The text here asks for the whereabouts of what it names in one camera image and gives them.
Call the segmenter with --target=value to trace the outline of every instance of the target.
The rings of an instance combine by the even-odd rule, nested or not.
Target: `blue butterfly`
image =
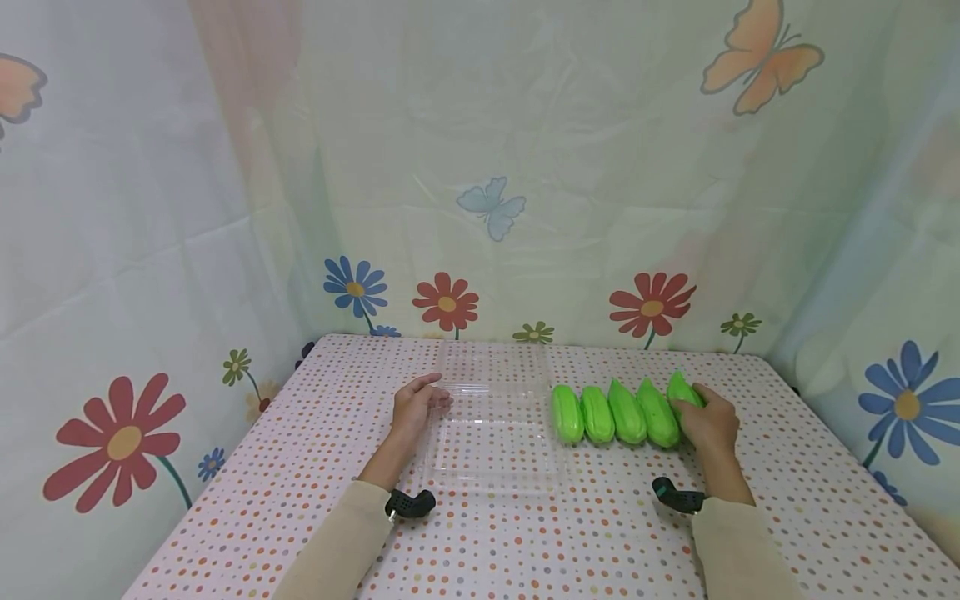
[[[522,196],[511,198],[504,202],[500,197],[503,188],[507,186],[507,178],[495,177],[485,188],[474,185],[457,199],[457,204],[463,210],[480,213],[487,222],[487,233],[494,242],[502,242],[503,238],[514,226],[514,218],[523,212],[527,199]]]

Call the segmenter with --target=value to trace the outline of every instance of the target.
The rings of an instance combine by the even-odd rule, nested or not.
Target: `plastic lid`
[[[549,375],[539,346],[444,342],[437,385],[453,405],[433,411],[420,463],[432,490],[548,493],[562,484]]]

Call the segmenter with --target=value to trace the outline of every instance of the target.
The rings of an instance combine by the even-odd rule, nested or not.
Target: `green toy vegetable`
[[[603,392],[596,386],[586,386],[580,396],[584,409],[584,427],[587,437],[595,444],[605,444],[613,439],[613,415]]]
[[[668,400],[683,400],[700,408],[705,406],[704,399],[686,382],[684,372],[682,371],[674,371],[670,377],[670,383],[666,387],[666,397]],[[673,408],[673,416],[677,419],[677,423],[679,423],[680,411],[673,406],[670,408]]]
[[[610,409],[616,437],[627,444],[639,444],[647,439],[647,421],[640,413],[636,397],[623,384],[614,379],[610,383]]]
[[[567,444],[576,444],[584,438],[580,400],[569,386],[559,385],[553,389],[553,426],[557,436]]]
[[[647,419],[647,435],[650,440],[664,448],[677,445],[680,441],[680,426],[670,410],[670,404],[649,377],[640,384],[636,399]]]

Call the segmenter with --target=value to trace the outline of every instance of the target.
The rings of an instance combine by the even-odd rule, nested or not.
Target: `curtain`
[[[0,595],[119,598],[343,317],[293,300],[186,2],[4,8]]]
[[[952,93],[951,3],[305,2],[283,40],[258,3],[193,6],[222,101],[231,77],[257,89],[232,128],[272,149],[238,153],[298,198],[323,181],[310,227],[336,245],[306,269],[349,330],[767,356],[953,547],[955,119],[903,166]],[[878,389],[890,360],[903,380]]]
[[[960,48],[773,359],[960,562]]]
[[[958,539],[952,3],[8,4],[11,597],[119,597],[327,331],[764,355]]]

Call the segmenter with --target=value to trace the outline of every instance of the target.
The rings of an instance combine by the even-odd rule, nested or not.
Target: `table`
[[[324,336],[124,597],[269,598],[386,435],[393,392],[432,371],[442,343]],[[960,597],[960,569],[760,358],[545,352],[551,383],[578,392],[612,376],[665,389],[679,368],[733,401],[744,472],[811,598]],[[357,597],[704,597],[689,518],[650,489],[664,474],[700,488],[689,450],[614,442],[563,453],[570,477],[543,495],[438,492],[427,519],[397,526]],[[414,483],[411,469],[402,485]]]

